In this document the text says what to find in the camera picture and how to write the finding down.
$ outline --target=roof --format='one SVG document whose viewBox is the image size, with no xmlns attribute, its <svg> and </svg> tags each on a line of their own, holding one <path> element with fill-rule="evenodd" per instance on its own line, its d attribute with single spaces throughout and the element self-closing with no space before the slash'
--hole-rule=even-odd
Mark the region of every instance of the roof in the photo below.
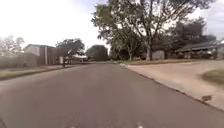
<svg viewBox="0 0 224 128">
<path fill-rule="evenodd" d="M 191 51 L 191 50 L 203 50 L 203 49 L 213 49 L 217 48 L 219 45 L 219 41 L 212 41 L 212 42 L 204 42 L 199 44 L 188 44 L 178 50 L 176 52 L 185 52 L 185 51 Z"/>
<path fill-rule="evenodd" d="M 25 48 L 23 48 L 23 50 L 27 49 L 30 46 L 35 46 L 35 47 L 49 47 L 49 48 L 54 48 L 52 46 L 48 46 L 48 45 L 40 45 L 40 44 L 28 44 Z"/>
</svg>

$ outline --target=bush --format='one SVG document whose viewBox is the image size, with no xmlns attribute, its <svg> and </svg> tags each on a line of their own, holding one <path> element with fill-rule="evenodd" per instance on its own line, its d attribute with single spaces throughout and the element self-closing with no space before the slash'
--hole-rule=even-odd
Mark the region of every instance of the bush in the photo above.
<svg viewBox="0 0 224 128">
<path fill-rule="evenodd" d="M 38 56 L 32 53 L 19 53 L 13 57 L 0 56 L 0 68 L 36 66 Z"/>
</svg>

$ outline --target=lawn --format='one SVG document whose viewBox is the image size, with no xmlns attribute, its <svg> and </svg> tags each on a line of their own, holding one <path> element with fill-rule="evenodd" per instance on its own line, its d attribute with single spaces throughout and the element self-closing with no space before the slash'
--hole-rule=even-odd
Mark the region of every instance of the lawn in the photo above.
<svg viewBox="0 0 224 128">
<path fill-rule="evenodd" d="M 153 60 L 153 61 L 118 61 L 118 63 L 127 65 L 154 65 L 154 64 L 169 64 L 169 63 L 186 63 L 193 62 L 193 59 L 167 59 L 167 60 Z"/>
<path fill-rule="evenodd" d="M 224 69 L 208 71 L 202 75 L 202 78 L 217 85 L 224 85 Z"/>
<path fill-rule="evenodd" d="M 0 70 L 0 80 L 31 75 L 40 72 L 47 72 L 52 70 L 62 69 L 61 66 L 41 66 L 32 68 L 12 68 L 12 69 L 1 69 Z"/>
</svg>

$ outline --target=road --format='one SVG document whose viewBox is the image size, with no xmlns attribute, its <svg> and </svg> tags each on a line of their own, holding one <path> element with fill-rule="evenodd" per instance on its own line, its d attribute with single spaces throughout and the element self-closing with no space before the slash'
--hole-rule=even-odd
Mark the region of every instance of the road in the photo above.
<svg viewBox="0 0 224 128">
<path fill-rule="evenodd" d="M 223 128 L 224 113 L 119 65 L 0 82 L 7 128 Z"/>
</svg>

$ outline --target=grass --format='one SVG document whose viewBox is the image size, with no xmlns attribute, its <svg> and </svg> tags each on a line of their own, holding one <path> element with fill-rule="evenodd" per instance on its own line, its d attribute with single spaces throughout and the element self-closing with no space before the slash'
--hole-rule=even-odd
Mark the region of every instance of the grass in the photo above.
<svg viewBox="0 0 224 128">
<path fill-rule="evenodd" d="M 0 80 L 16 78 L 25 75 L 31 75 L 41 72 L 53 71 L 62 69 L 61 66 L 42 66 L 33 68 L 12 68 L 12 69 L 2 69 L 0 70 Z"/>
<path fill-rule="evenodd" d="M 216 83 L 218 85 L 224 85 L 224 69 L 208 71 L 202 74 L 202 78 L 206 81 Z"/>
<path fill-rule="evenodd" d="M 114 64 L 116 61 L 87 61 L 81 62 L 80 64 Z"/>
<path fill-rule="evenodd" d="M 186 63 L 193 62 L 193 59 L 167 59 L 167 60 L 153 60 L 153 61 L 118 61 L 118 63 L 128 65 L 155 65 L 155 64 L 169 64 L 169 63 Z"/>
</svg>

